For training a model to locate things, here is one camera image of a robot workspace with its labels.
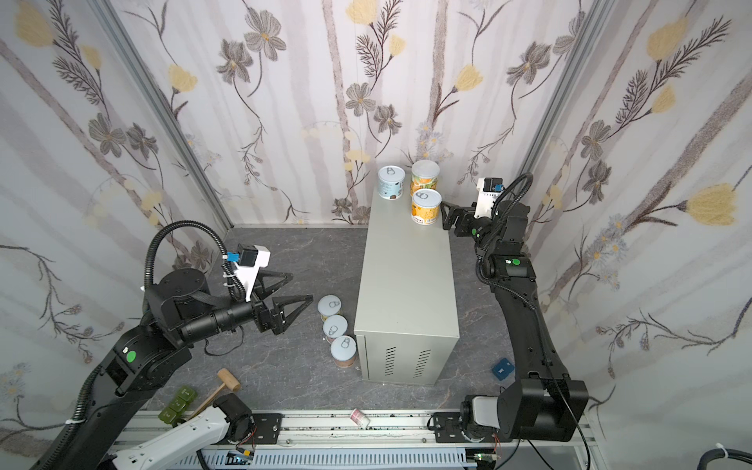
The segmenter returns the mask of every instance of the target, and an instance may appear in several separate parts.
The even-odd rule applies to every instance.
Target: ventilation slot
[[[394,357],[397,355],[397,348],[390,347],[387,349],[384,361],[384,375],[394,374]]]
[[[428,358],[431,356],[431,350],[426,349],[425,351],[420,351],[420,354],[418,354],[418,362],[415,365],[415,373],[413,374],[413,378],[418,378],[421,375],[423,375],[423,370],[426,368],[426,364],[428,363]]]

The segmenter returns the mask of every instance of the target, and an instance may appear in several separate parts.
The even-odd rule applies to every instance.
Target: floral wallpaper
[[[113,0],[234,223],[368,223],[383,165],[513,178],[589,1]]]
[[[544,315],[616,470],[752,446],[750,19],[617,2],[533,169]]]
[[[156,231],[217,224],[85,3],[0,10],[0,466],[28,468],[138,322]],[[157,276],[208,269],[209,242],[170,237]]]

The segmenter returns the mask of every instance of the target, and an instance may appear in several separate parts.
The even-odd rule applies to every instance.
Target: cylindrical container
[[[324,322],[324,335],[326,340],[332,343],[347,331],[347,320],[341,315],[332,315]]]
[[[438,182],[438,163],[431,160],[418,160],[413,164],[413,176],[410,181],[410,196],[423,188],[435,190]]]
[[[398,166],[384,166],[378,171],[378,195],[384,199],[399,199],[405,170]]]
[[[355,363],[358,347],[350,336],[340,336],[332,342],[332,357],[339,367],[350,367]]]
[[[353,421],[353,423],[357,424],[361,428],[365,429],[370,424],[371,420],[363,414],[361,410],[358,408],[355,408],[352,413],[350,413],[350,419]]]
[[[321,314],[321,321],[325,322],[327,318],[339,313],[339,308],[342,306],[342,302],[339,297],[329,294],[319,300],[319,314]]]
[[[441,194],[436,190],[418,190],[413,194],[413,220],[420,225],[431,225],[441,210]]]

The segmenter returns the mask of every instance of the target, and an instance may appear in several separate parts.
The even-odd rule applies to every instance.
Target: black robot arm
[[[159,242],[172,230],[185,226],[207,232],[226,258],[222,240],[202,223],[175,222],[157,233],[147,252],[141,324],[124,332],[85,380],[73,417],[32,470],[88,470],[105,465],[107,461],[101,463],[102,459],[117,436],[136,411],[191,359],[190,349],[196,342],[235,331],[251,320],[259,331],[270,329],[279,335],[313,302],[311,295],[287,296],[272,299],[274,307],[269,309],[263,299],[293,276],[264,270],[250,280],[251,296],[246,302],[244,285],[233,274],[235,268],[243,266],[246,250],[253,250],[249,247],[241,247],[237,266],[223,263],[231,283],[230,297],[210,295],[206,277],[192,268],[173,271],[154,284],[154,257]],[[256,257],[250,258],[251,263],[245,266],[253,268]],[[267,286],[265,277],[282,280]],[[295,303],[300,305],[287,315],[282,311],[282,307]]]
[[[455,226],[457,236],[475,240],[476,275],[499,302],[514,351],[514,383],[500,397],[467,396],[462,404],[463,432],[475,438],[495,432],[502,441],[568,441],[588,400],[585,383],[569,377],[551,341],[535,271],[523,252],[530,208],[519,200],[531,183],[530,174],[515,180],[496,199],[491,217],[476,217],[475,205],[442,205],[444,229]]]

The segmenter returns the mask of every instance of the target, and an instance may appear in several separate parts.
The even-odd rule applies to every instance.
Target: can
[[[410,181],[410,196],[416,191],[426,188],[435,190],[438,182],[440,168],[438,163],[431,160],[418,160],[413,164],[412,178]]]
[[[321,321],[325,322],[327,318],[339,313],[339,309],[342,306],[342,301],[337,296],[329,294],[319,300],[319,314],[321,315]]]
[[[384,199],[399,199],[403,181],[405,170],[402,168],[394,165],[381,167],[378,171],[378,195]]]
[[[413,194],[413,220],[420,225],[431,225],[438,218],[441,194],[436,190],[421,189]]]
[[[329,343],[334,342],[347,331],[347,320],[341,315],[332,315],[324,322],[324,335]]]
[[[355,339],[350,336],[340,336],[332,342],[332,357],[338,367],[350,367],[355,363],[355,354],[358,347]]]
[[[362,429],[368,428],[368,425],[371,423],[371,420],[358,408],[355,408],[350,413],[350,419]]]

